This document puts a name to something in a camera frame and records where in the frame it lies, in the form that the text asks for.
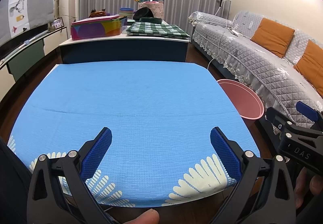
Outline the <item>right hand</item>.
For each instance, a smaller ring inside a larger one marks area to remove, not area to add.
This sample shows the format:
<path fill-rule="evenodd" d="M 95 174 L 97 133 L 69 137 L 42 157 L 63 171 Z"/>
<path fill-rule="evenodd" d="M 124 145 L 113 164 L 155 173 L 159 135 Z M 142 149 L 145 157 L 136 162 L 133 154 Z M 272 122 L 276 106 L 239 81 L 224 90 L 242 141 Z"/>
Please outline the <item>right hand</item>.
<path fill-rule="evenodd" d="M 321 176 L 314 175 L 309 184 L 306 184 L 306 177 L 307 169 L 303 167 L 296 179 L 296 186 L 294 189 L 296 209 L 302 206 L 307 190 L 311 191 L 314 196 L 318 196 L 322 191 L 323 182 Z"/>

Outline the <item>left hand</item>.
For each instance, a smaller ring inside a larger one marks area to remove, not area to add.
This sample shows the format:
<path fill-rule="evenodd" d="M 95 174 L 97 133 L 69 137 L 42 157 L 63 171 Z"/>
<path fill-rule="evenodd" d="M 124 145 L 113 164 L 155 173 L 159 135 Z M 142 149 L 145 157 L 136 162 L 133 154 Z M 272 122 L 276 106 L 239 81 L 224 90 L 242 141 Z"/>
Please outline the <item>left hand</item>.
<path fill-rule="evenodd" d="M 160 220 L 159 213 L 154 209 L 149 209 L 135 219 L 124 224 L 158 224 Z"/>

